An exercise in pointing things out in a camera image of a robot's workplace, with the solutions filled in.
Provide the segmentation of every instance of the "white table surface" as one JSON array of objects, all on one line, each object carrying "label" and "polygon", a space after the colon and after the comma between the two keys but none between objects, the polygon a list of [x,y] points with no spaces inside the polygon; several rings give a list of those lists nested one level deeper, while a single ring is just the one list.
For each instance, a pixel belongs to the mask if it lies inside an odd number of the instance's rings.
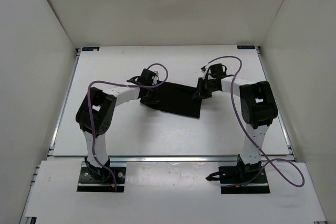
[{"label": "white table surface", "polygon": [[[93,80],[124,83],[139,75],[154,62],[169,70],[168,81],[195,87],[202,76],[200,67],[224,55],[243,61],[240,78],[261,81],[265,76],[256,50],[238,50],[236,46],[145,46],[100,47],[99,51],[82,51],[61,120],[55,156],[85,156],[86,141],[75,121],[88,84]],[[235,73],[238,61],[223,59],[227,73]],[[161,80],[164,70],[158,70]],[[106,89],[107,85],[97,85]],[[240,108],[239,98],[235,99]],[[158,155],[237,155],[244,134],[235,118],[228,93],[215,92],[203,100],[201,118],[193,119],[150,109],[139,100],[118,106],[107,132],[107,152],[116,156]],[[288,154],[279,120],[270,126],[263,150],[271,155]]]},{"label": "white table surface", "polygon": [[[128,163],[124,193],[77,192],[81,161],[43,161],[26,217],[36,224],[271,223],[326,221],[305,163],[306,184],[295,188],[266,168],[270,194],[221,195],[219,182],[205,177],[217,163]],[[278,167],[300,183],[289,164]]]}]

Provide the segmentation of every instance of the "black sticker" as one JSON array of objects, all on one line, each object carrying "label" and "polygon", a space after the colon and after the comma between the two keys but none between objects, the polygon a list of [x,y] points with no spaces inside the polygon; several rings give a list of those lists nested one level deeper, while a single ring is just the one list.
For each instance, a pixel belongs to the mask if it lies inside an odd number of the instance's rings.
[{"label": "black sticker", "polygon": [[256,49],[255,46],[237,46],[238,49]]},{"label": "black sticker", "polygon": [[100,47],[83,47],[82,51],[99,51]]}]

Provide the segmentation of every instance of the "metal edge strip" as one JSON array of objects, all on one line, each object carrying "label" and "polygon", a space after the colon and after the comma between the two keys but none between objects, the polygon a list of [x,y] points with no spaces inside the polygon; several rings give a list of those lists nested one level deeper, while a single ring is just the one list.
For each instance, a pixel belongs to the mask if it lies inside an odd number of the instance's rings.
[{"label": "metal edge strip", "polygon": [[[110,162],[237,162],[237,156],[110,156]],[[283,158],[288,161],[294,161],[293,155],[275,155],[272,158]],[[49,156],[47,160],[84,160],[82,156]]]},{"label": "metal edge strip", "polygon": [[77,186],[87,186],[87,187],[90,187],[90,186],[99,186],[99,187],[105,187],[106,184],[82,184],[82,183],[78,183]]},{"label": "metal edge strip", "polygon": [[37,174],[38,174],[38,171],[39,171],[39,168],[40,168],[40,165],[37,165],[35,167],[35,171],[34,171],[34,174],[32,176],[32,180],[30,182],[30,189],[29,189],[29,193],[28,193],[28,196],[27,196],[27,199],[26,199],[26,204],[25,204],[25,208],[23,209],[22,211],[22,214],[21,214],[21,219],[20,219],[20,222],[19,224],[30,224],[30,223],[34,223],[34,218],[33,217],[26,217],[26,210],[27,210],[27,206],[29,204],[29,200],[30,200],[30,197],[32,195],[32,191],[33,191],[33,188],[34,188],[34,184],[35,184],[35,181],[36,181],[36,178],[37,178]]},{"label": "metal edge strip", "polygon": [[[260,61],[260,64],[261,64],[262,71],[264,72],[265,78],[266,78],[267,81],[269,81],[269,78],[268,78],[268,75],[267,75],[264,63],[262,61],[263,59],[261,58],[261,53],[260,53],[259,47],[257,47],[256,51],[258,53],[259,61]],[[283,121],[282,116],[281,116],[280,113],[278,113],[278,117],[279,117],[281,129],[282,129],[282,132],[283,132],[283,136],[285,137],[286,143],[289,146],[288,148],[292,150],[292,148],[291,148],[292,145],[290,143],[289,135],[287,133],[285,123],[284,123],[284,121]]]},{"label": "metal edge strip", "polygon": [[75,65],[74,65],[73,70],[72,70],[72,75],[71,75],[71,79],[70,79],[69,84],[68,84],[67,93],[66,93],[66,95],[64,96],[64,99],[63,99],[63,102],[62,102],[62,106],[61,106],[60,112],[59,112],[59,114],[58,114],[58,119],[57,119],[57,123],[56,123],[55,129],[54,129],[54,133],[53,133],[53,135],[52,135],[52,139],[51,139],[50,147],[53,147],[53,146],[54,146],[55,141],[56,141],[56,138],[57,138],[57,134],[58,134],[59,126],[60,126],[61,121],[62,121],[62,117],[63,117],[64,110],[65,110],[65,106],[66,106],[66,104],[67,104],[68,97],[69,97],[69,93],[70,93],[70,89],[71,89],[71,86],[72,86],[72,81],[73,81],[73,78],[74,78],[74,76],[75,76],[75,72],[76,72],[76,68],[77,68],[77,64],[78,64],[79,56],[80,56],[80,49],[78,50],[78,52],[77,52],[77,54],[76,54]]}]

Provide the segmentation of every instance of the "black cloth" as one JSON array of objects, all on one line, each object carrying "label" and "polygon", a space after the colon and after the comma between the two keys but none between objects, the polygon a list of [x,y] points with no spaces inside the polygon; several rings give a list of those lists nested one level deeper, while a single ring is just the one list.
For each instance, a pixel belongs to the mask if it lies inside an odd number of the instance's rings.
[{"label": "black cloth", "polygon": [[140,102],[155,110],[200,118],[202,100],[192,100],[196,88],[165,82],[157,90],[158,103],[146,104],[144,99]]}]

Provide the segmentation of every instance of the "white wall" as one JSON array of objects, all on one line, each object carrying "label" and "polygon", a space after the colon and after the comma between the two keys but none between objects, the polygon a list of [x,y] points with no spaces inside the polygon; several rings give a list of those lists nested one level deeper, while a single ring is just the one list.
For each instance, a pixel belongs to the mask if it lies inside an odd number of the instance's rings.
[{"label": "white wall", "polygon": [[76,52],[46,0],[0,0],[0,223],[18,223]]},{"label": "white wall", "polygon": [[76,47],[260,45],[282,0],[49,0]]},{"label": "white wall", "polygon": [[261,47],[295,152],[336,223],[336,0],[285,0]]}]

